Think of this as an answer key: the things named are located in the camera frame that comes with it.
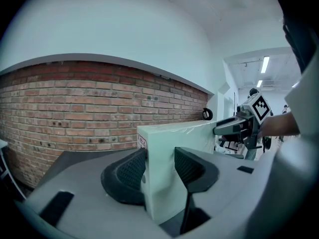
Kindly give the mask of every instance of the red brick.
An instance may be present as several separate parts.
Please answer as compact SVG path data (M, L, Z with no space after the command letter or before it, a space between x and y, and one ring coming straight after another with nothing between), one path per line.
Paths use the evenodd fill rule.
M178 105L183 105L183 104L184 104L184 101L183 101L183 100L173 99L173 98L170 98L170 99L169 99L169 102L170 102L171 104L178 104Z
M66 103L70 104L93 104L94 98L91 97L66 97Z
M150 101L142 101L142 106L144 107L154 107L154 103Z
M152 100L152 96L149 95L144 95L144 94L135 94L134 97L136 99L141 99L141 100Z
M182 90L178 90L178 89L175 89L175 88L170 88L169 91L172 92L172 93L175 93L175 94L180 94L182 96L185 96L185 91L182 91Z
M37 82L36 83L37 88L53 88L54 87L54 81L47 81L47 82Z
M49 140L49 136L47 134L26 132L25 136L29 138L33 138L33 139L43 140L43 141Z
M72 128L85 128L85 122L72 122Z
M95 98L94 104L108 106L110 104L110 99L108 99L108 98Z
M169 114L184 114L184 110L168 110Z
M54 129L54 134L65 135L65 129L64 128L55 128Z
M93 81L100 81L100 82L114 82L117 83L119 82L119 77L117 76L110 76L110 75L101 75L101 74L96 74L92 75L91 79Z
M159 109L159 114L168 114L168 109Z
M155 90L143 88L143 93L148 95L155 95Z
M170 89L170 87L168 87L168 86L163 86L163 85L160 86L160 90L162 90L162 91L169 92L169 89Z
M86 95L86 90L85 89L60 89L56 90L54 92L54 95L71 95L71 96L85 96Z
M154 107L156 108L167 108L167 109L173 109L174 105L172 104L167 104L167 103L154 103Z
M37 110L37 105L35 105L35 104L20 104L19 105L19 109L20 110L33 110L33 111L36 111Z
M139 100L111 99L111 105L114 106L141 106Z
M182 90L184 91L187 91L187 92L190 92L190 93L193 93L193 89L190 87L190 86L182 86L181 88Z
M114 143L112 149L125 149L125 143Z
M65 114L66 120L93 120L92 114Z
M65 103L65 97L53 97L52 102L55 104Z
M111 149L111 145L109 143L97 145L97 150L108 150L108 149Z
M147 82L155 82L155 76L154 75L144 75L143 80Z
M181 106L182 110L192 110L191 106Z
M198 94L193 94L193 93L191 93L190 96L191 96L192 98L196 98L196 99L200 99L200 98L201 98L200 95L198 95Z
M87 139L84 137L74 137L73 138L73 143L76 144L86 144L87 143Z
M140 115L111 115L111 120L117 120L117 121L140 120Z
M70 122L50 120L50 121L48 122L48 126L70 127Z
M163 79L163 78L156 77L155 82L159 83L161 85L174 87L174 82L172 82L171 80L166 80L166 79Z
M130 128L133 127L133 122L119 122L118 128Z
M159 120L159 125L161 124L169 124L169 120Z
M136 134L137 129L112 129L111 135L126 135L126 134Z
M71 106L71 112L82 113L84 112L84 106L73 105Z
M88 145L88 144L70 144L69 145L70 150L97 150L97 145Z
M133 108L132 107L119 107L119 113L131 114L131 113L133 113Z
M142 115L141 120L153 120L153 115Z
M111 120L109 114L94 114L94 120Z
M25 96L38 96L39 90L25 90L24 95Z
M37 75L37 76L29 76L26 81L27 81L27 82L36 82L39 78L40 78L40 75Z
M64 119L64 113L52 113L52 119L54 120L63 120Z
M182 98L183 100L193 102L193 98L185 97L185 96L182 96L181 98Z
M127 135L127 136L119 136L119 142L128 142L128 141L136 141L137 135Z
M161 102L161 103L169 103L169 98L165 98L165 97L159 97L158 102Z
M197 115L202 115L199 111L184 111L184 114L197 114Z
M53 129L50 127L28 126L27 130L37 132L37 133L53 134Z
M88 113L117 113L118 108L113 106L86 106Z
M65 136L53 136L50 135L50 140L53 142L63 142L63 143L72 143L71 137L65 137Z
M67 112L70 110L69 105L48 105L49 111L55 111L55 112Z
M109 136L110 131L108 129L96 129L94 130L95 136Z
M121 77L121 78L120 78L120 83L122 83L122 84L135 85L135 79Z
M136 114L157 114L158 112L158 109L153 108L134 108Z
M132 99L134 97L133 93L128 92L117 92L118 98L126 98L126 99Z
M174 94L174 98L175 98L175 99L182 99L181 97L182 97L182 96L179 95L179 94Z
M96 83L96 88L97 89L108 89L110 90L112 88L112 83L108 82L97 82Z
M67 129L66 134L72 136L94 136L94 131L83 129Z
M156 84L156 83L136 80L135 84L136 84L136 86L140 86L140 87L145 87L145 88L150 88L150 89L155 89L155 90L159 90L160 89L159 84Z
M66 81L55 81L54 86L56 88L64 88L66 87Z
M173 115L154 115L154 120L172 120Z
M160 90L156 90L155 91L155 95L162 96L162 97L167 97L167 98L173 98L174 97L173 93L160 91Z
M142 93L142 88L123 84L113 84L113 90Z
M34 97L35 103L51 103L53 100L52 97Z
M142 79L141 73L130 69L120 69L115 71L115 75L125 76L129 78Z
M87 122L86 128L116 128L117 122Z
M88 96L94 97L117 97L117 92L111 90L88 90Z
M68 81L68 83L66 84L68 88L95 88L95 85L95 82L89 81Z
M157 125L159 121L137 121L133 123L134 127L140 126L140 125Z
M52 113L51 112L37 112L34 113L35 118L40 118L40 119L51 119L52 118Z

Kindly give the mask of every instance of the fluorescent light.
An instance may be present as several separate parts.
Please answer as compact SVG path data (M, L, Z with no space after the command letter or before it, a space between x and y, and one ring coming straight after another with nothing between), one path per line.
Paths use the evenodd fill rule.
M297 86L297 85L298 85L298 83L299 83L299 82L297 82L296 84L294 84L294 85L293 85L293 88L294 88L295 86Z
M269 57L264 57L264 63L263 63L263 67L261 69L262 74L264 74L266 72L268 63L269 63Z
M263 82L262 80L260 80L260 81L258 82L257 88L259 88L259 87L261 86L261 83L262 83L262 82Z

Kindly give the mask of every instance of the gray surface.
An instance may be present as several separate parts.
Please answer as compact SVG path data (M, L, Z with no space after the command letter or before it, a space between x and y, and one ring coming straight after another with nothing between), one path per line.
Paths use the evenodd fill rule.
M70 236L169 238L142 206L118 203L102 187L100 177L105 167L134 151L125 150L74 164L37 187L24 204L39 214L58 191L68 191L74 197L56 228Z
M193 194L196 207L205 210L211 217L217 216L219 212L236 198L253 176L253 174L239 171L237 168L240 166L255 168L258 164L255 161L229 157L216 151L212 155L189 148L183 149L213 163L219 170L218 180L208 191Z
M299 207L308 190L316 182L319 165L318 137L293 139L284 143L276 154L267 152L262 155L258 162L254 162L255 170L250 176L250 180L242 185L242 190L230 199L222 210L197 229L178 238L265 238L267 233L273 232L280 225L278 221L285 222ZM36 189L31 198L26 200L27 204L23 205L25 216L32 219L35 226L42 226L42 229L48 231L52 229L45 227L39 217L28 207L30 206L39 213L39 210L45 206L45 203L59 188L75 193L75 201L71 202L58 224L58 228L62 232L80 239L105 237L169 238L148 218L143 208L115 202L105 196L100 183L97 183L99 182L97 177L107 163L128 154L129 151L114 154L112 157L101 157L65 169L55 178ZM198 152L197 154L206 160L214 160L220 169L223 165L217 164L219 158L223 157L227 162L235 160L218 153L215 153L213 158L205 153ZM252 162L238 161L241 164ZM214 198L215 196L213 194L211 196L203 194L203 196L205 199L202 203L197 197L197 204L201 205L206 212L216 212L215 206L219 202L210 199L210 197ZM177 225L180 222L180 217L175 220L174 217L172 222Z
M50 167L50 169L45 173L42 179L37 184L37 187L40 187L50 179L54 178L60 172L65 170L71 165L91 160L94 158L104 157L106 155L111 155L116 152L121 152L123 150L109 150L109 151L97 151L97 152L80 152L80 151L64 151Z

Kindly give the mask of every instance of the white box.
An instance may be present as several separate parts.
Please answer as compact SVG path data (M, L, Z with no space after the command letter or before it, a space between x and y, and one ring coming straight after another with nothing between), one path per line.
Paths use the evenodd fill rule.
M185 208L187 191L174 167L174 148L213 153L215 121L138 126L138 146L147 147L145 194L147 212L161 224Z

